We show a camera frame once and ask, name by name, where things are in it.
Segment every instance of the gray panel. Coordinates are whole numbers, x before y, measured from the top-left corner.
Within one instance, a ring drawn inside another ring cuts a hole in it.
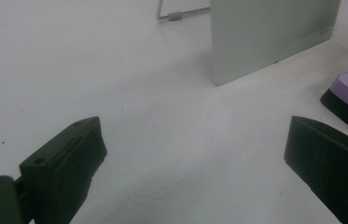
[[[223,85],[331,38],[340,0],[211,0],[214,82]]]

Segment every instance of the white table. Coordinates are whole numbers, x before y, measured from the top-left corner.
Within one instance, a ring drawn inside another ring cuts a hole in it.
[[[0,175],[99,116],[108,157],[72,223],[339,223],[283,159],[292,115],[348,71],[331,40],[222,87],[209,15],[156,23],[155,0],[0,1]]]

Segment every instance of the black object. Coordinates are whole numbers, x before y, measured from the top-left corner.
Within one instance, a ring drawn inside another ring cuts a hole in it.
[[[322,96],[321,103],[333,114],[348,124],[348,104],[331,92],[330,89]]]
[[[348,224],[348,136],[324,123],[293,117],[285,160],[338,220]]]
[[[0,223],[69,223],[105,156],[99,118],[68,126],[21,163],[18,180],[0,176]]]

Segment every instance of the white surface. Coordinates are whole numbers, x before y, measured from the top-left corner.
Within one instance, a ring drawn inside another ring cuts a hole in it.
[[[341,0],[211,0],[214,82],[223,85],[329,40]]]
[[[72,223],[339,223],[283,156],[292,115],[348,134],[319,103],[348,71],[348,0],[332,40],[222,87],[209,15],[156,6],[0,1],[0,175],[97,115],[108,157]]]

